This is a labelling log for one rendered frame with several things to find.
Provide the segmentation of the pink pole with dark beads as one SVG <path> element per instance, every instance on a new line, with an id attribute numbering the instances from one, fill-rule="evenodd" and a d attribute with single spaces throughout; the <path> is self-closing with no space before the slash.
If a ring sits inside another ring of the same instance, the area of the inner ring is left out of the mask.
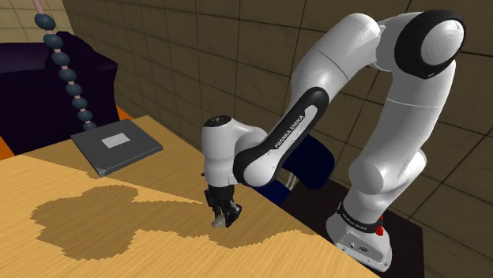
<path id="1" fill-rule="evenodd" d="M 94 130 L 97 124 L 92 120 L 92 112 L 87 109 L 87 100 L 81 97 L 82 87 L 75 82 L 77 75 L 69 68 L 70 57 L 62 51 L 63 40 L 54 32 L 56 22 L 45 13 L 40 0 L 32 0 L 32 3 L 36 9 L 34 21 L 40 29 L 45 31 L 43 43 L 54 52 L 51 55 L 51 61 L 60 67 L 58 75 L 66 82 L 66 92 L 73 97 L 72 106 L 78 110 L 77 117 L 83 122 L 83 130 Z"/>

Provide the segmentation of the dark blue chair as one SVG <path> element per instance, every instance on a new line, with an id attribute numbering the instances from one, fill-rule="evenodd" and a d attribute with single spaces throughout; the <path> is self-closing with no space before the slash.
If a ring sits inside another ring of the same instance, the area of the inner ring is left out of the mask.
<path id="1" fill-rule="evenodd" d="M 324 186 L 335 166 L 330 150 L 311 135 L 307 135 L 285 160 L 282 168 L 291 172 L 308 189 L 317 190 Z M 275 205 L 281 206 L 290 189 L 278 180 L 262 187 L 254 187 L 258 193 Z"/>

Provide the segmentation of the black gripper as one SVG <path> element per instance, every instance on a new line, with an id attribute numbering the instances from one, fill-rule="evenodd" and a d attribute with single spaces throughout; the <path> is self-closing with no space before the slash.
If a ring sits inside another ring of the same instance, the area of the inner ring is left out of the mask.
<path id="1" fill-rule="evenodd" d="M 226 227 L 230 227 L 242 212 L 243 207 L 233 202 L 234 185 L 215 187 L 209 185 L 204 191 L 208 206 L 213 209 L 215 218 L 223 215 L 221 209 L 224 209 Z"/>

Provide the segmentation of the grey flat book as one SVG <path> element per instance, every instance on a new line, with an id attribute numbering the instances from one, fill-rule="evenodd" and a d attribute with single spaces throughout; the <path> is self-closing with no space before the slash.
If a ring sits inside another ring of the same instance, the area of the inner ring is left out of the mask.
<path id="1" fill-rule="evenodd" d="M 100 177 L 109 175 L 163 149 L 129 119 L 70 137 Z"/>

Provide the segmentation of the dark robot stand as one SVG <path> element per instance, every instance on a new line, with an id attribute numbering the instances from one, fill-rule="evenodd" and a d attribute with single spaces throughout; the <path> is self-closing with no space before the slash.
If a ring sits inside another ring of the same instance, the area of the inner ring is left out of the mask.
<path id="1" fill-rule="evenodd" d="M 327 219 L 336 212 L 348 189 L 332 180 L 312 190 L 302 183 L 285 190 L 276 204 L 305 226 L 325 239 Z M 390 267 L 385 272 L 375 270 L 381 278 L 425 278 L 423 260 L 423 229 L 387 210 L 383 213 L 384 228 L 390 234 L 393 252 Z"/>

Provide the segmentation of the dark purple sofa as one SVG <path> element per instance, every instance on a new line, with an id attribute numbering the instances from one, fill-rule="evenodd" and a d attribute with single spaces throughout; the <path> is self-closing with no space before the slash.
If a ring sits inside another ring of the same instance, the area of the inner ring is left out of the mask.
<path id="1" fill-rule="evenodd" d="M 98 126 L 117 122 L 114 82 L 118 65 L 82 39 L 59 32 L 82 96 Z M 0 137 L 16 154 L 52 145 L 83 130 L 67 83 L 44 43 L 0 43 Z"/>

